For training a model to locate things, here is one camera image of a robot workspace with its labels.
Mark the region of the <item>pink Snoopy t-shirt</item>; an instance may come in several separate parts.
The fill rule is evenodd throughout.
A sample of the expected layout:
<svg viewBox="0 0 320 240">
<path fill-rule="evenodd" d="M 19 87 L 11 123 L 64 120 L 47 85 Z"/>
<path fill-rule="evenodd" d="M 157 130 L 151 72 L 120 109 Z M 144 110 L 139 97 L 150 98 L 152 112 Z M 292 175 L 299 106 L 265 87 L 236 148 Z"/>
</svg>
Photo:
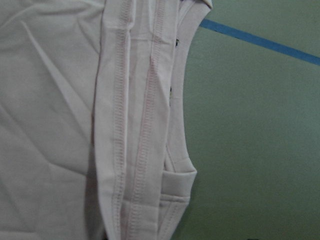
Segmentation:
<svg viewBox="0 0 320 240">
<path fill-rule="evenodd" d="M 212 7 L 1 1 L 1 239 L 172 238 L 197 174 L 185 66 Z"/>
</svg>

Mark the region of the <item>brown table mat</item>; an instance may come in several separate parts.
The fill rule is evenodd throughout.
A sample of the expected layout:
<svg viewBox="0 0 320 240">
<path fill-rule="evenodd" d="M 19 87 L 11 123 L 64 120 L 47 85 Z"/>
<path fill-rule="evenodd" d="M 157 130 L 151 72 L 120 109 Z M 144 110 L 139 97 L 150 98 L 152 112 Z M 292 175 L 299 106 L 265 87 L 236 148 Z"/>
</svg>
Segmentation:
<svg viewBox="0 0 320 240">
<path fill-rule="evenodd" d="M 175 240 L 319 239 L 319 1 L 214 1 L 184 119 L 198 174 Z"/>
</svg>

